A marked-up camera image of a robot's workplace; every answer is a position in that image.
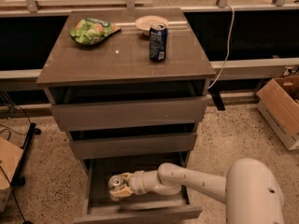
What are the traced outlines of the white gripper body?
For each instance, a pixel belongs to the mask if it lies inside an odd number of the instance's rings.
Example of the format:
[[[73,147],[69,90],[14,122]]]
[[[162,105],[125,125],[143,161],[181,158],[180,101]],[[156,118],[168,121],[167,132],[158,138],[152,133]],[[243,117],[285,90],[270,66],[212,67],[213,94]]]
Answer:
[[[146,194],[146,190],[143,184],[144,171],[136,171],[129,178],[129,187],[135,195]]]

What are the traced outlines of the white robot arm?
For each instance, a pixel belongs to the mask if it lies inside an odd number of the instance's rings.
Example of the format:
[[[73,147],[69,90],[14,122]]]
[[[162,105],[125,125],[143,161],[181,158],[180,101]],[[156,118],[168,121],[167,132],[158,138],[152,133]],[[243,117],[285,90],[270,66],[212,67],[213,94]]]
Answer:
[[[155,171],[114,175],[108,186],[114,200],[148,192],[170,196],[185,186],[224,203],[227,224],[284,224],[281,187],[265,164],[251,158],[235,161],[225,176],[163,163]]]

